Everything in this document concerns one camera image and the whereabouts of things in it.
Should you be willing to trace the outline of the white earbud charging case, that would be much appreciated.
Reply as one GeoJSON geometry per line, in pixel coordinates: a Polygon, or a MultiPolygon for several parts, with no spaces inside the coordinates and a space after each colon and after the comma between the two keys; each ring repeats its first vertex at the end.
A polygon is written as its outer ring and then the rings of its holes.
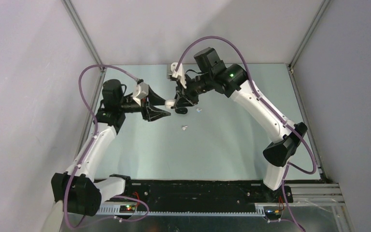
{"type": "Polygon", "coordinates": [[[175,106],[175,99],[165,100],[165,107],[167,109],[172,109],[172,108],[174,108],[174,106],[175,106]]]}

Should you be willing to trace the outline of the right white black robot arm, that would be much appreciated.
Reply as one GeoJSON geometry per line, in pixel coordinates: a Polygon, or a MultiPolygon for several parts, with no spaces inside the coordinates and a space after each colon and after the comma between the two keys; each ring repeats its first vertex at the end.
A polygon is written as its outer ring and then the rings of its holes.
{"type": "Polygon", "coordinates": [[[263,150],[267,167],[261,194],[268,202],[276,201],[281,196],[280,186],[288,162],[296,153],[307,126],[283,116],[259,89],[251,89],[254,82],[249,80],[242,66],[226,66],[214,48],[208,47],[198,52],[194,59],[199,68],[194,78],[190,78],[178,62],[169,66],[168,78],[175,81],[177,87],[174,100],[166,101],[166,107],[174,109],[178,114],[186,114],[187,107],[198,104],[199,95],[211,90],[242,106],[263,127],[271,140],[263,150]]]}

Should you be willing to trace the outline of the black earbud charging case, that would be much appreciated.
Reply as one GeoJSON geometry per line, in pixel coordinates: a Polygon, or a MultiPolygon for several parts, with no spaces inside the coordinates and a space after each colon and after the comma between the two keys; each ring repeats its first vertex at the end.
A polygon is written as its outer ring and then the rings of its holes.
{"type": "Polygon", "coordinates": [[[185,107],[176,108],[175,113],[181,114],[181,115],[186,115],[188,113],[188,109],[185,108],[185,107]]]}

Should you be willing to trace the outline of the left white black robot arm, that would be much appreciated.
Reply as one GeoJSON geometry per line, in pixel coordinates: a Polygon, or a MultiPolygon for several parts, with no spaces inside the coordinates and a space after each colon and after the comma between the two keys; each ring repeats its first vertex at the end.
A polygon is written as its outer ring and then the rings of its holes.
{"type": "Polygon", "coordinates": [[[137,82],[131,94],[125,95],[124,87],[117,79],[103,83],[103,99],[93,120],[93,134],[68,169],[52,177],[54,198],[63,203],[64,213],[94,216],[100,205],[114,196],[121,201],[128,201],[133,196],[133,187],[126,184],[128,177],[114,174],[95,182],[105,151],[121,130],[127,113],[141,113],[143,120],[148,122],[171,113],[159,108],[165,104],[165,99],[143,80],[137,82]]]}

